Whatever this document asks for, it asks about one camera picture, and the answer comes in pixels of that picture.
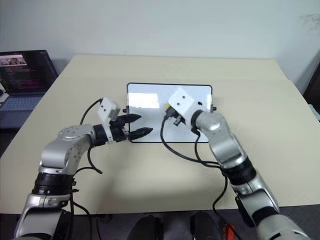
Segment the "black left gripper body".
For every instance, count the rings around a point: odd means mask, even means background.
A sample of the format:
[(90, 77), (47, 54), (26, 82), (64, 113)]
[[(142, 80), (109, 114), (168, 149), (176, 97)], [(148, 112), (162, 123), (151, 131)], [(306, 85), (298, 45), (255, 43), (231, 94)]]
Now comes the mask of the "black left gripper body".
[(127, 115), (121, 115), (116, 120), (109, 122), (112, 138), (116, 143), (125, 141), (128, 138), (128, 131), (125, 128), (125, 125), (128, 123), (127, 117)]

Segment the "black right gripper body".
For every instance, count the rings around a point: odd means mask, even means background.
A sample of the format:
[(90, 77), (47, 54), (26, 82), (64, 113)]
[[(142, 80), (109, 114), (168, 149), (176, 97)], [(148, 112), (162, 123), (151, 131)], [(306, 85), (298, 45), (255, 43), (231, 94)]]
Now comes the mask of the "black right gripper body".
[(178, 126), (180, 123), (183, 123), (183, 124), (186, 123), (185, 119), (171, 106), (168, 109), (166, 109), (163, 122), (166, 122), (169, 118), (174, 119), (173, 124), (175, 126)]

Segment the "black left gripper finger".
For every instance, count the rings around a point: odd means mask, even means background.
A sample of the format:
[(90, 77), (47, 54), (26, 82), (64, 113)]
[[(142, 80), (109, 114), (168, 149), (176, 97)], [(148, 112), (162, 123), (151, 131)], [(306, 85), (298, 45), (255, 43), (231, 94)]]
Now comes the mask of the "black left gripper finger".
[(152, 127), (138, 128), (137, 130), (130, 131), (128, 133), (127, 138), (128, 138), (129, 141), (133, 141), (133, 140), (136, 140), (136, 139), (143, 138), (144, 136), (148, 135), (152, 131), (153, 131)]
[(141, 115), (135, 114), (135, 113), (129, 113), (129, 114), (123, 115), (122, 118), (123, 118), (123, 121), (128, 124), (128, 123), (133, 123), (136, 120), (140, 119)]

